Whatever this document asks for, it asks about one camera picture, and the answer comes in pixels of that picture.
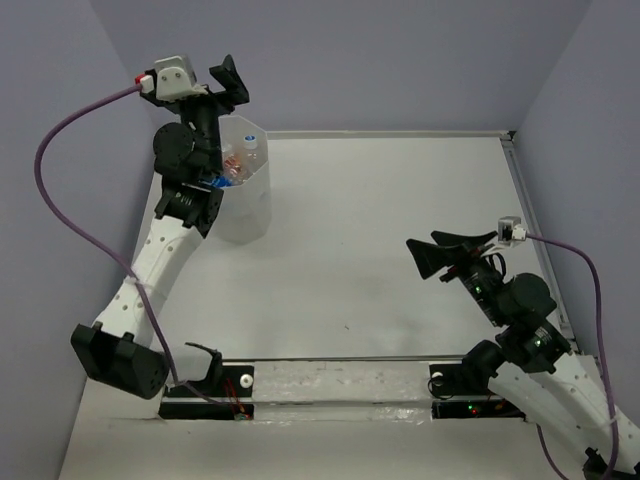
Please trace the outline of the clear bottle white cap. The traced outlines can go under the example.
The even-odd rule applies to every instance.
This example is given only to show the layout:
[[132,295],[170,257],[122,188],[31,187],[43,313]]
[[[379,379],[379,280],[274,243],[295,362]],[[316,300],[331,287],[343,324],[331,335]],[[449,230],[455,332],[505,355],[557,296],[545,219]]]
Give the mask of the clear bottle white cap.
[[258,168],[260,150],[257,138],[254,135],[246,135],[243,139],[243,159],[251,168]]

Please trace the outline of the blue label bottle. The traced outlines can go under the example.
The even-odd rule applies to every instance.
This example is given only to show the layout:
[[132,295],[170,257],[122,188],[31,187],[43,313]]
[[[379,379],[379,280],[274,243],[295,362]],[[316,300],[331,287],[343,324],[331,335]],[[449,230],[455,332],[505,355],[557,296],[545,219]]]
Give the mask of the blue label bottle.
[[233,186],[233,182],[230,179],[228,179],[227,177],[219,175],[219,176],[216,176],[214,179],[212,179],[209,182],[209,185],[212,188],[224,189],[224,188],[232,187]]

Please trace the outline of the clear bottle red cap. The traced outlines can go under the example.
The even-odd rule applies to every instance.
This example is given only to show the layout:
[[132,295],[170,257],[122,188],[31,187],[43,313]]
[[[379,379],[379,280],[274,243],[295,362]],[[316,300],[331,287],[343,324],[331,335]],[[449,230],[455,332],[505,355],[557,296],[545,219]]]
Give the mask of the clear bottle red cap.
[[251,176],[248,167],[235,153],[225,155],[223,167],[224,177],[234,186],[243,184]]

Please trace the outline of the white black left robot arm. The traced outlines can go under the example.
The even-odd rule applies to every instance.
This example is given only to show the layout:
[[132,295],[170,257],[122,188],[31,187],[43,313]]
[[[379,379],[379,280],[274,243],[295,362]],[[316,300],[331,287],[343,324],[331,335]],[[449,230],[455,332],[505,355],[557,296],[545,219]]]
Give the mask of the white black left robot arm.
[[223,173],[219,120],[249,101],[231,55],[209,74],[219,90],[198,82],[189,59],[175,55],[137,78],[144,100],[177,117],[152,140],[161,194],[123,283],[92,324],[77,326],[70,339],[90,379],[143,399],[177,376],[157,315],[222,204],[224,192],[216,184]]

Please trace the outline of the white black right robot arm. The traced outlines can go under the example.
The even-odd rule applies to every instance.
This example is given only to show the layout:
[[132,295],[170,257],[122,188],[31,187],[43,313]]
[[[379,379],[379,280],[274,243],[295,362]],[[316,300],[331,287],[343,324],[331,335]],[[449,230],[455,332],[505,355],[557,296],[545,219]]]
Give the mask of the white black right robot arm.
[[636,479],[639,428],[615,404],[606,355],[599,376],[549,322],[557,303],[538,275],[506,276],[503,251],[534,239],[517,217],[495,231],[464,236],[434,231],[431,241],[406,245],[420,276],[459,281],[490,323],[500,328],[461,360],[459,376],[470,391],[500,396],[576,454],[587,479]]

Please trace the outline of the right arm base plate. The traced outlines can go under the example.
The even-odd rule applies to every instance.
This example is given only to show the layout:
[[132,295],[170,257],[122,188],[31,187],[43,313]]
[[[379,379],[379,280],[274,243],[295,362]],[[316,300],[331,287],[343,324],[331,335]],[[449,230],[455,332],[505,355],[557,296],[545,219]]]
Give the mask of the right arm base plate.
[[465,378],[458,363],[431,364],[427,388],[434,420],[526,418],[518,407],[483,383],[476,385]]

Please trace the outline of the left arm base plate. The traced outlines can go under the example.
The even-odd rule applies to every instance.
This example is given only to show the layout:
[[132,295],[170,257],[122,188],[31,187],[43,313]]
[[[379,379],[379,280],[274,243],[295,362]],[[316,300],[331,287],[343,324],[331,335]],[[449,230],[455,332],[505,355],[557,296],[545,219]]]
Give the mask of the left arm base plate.
[[158,415],[164,420],[253,420],[254,380],[255,368],[251,364],[223,363],[211,367],[202,380],[166,387]]

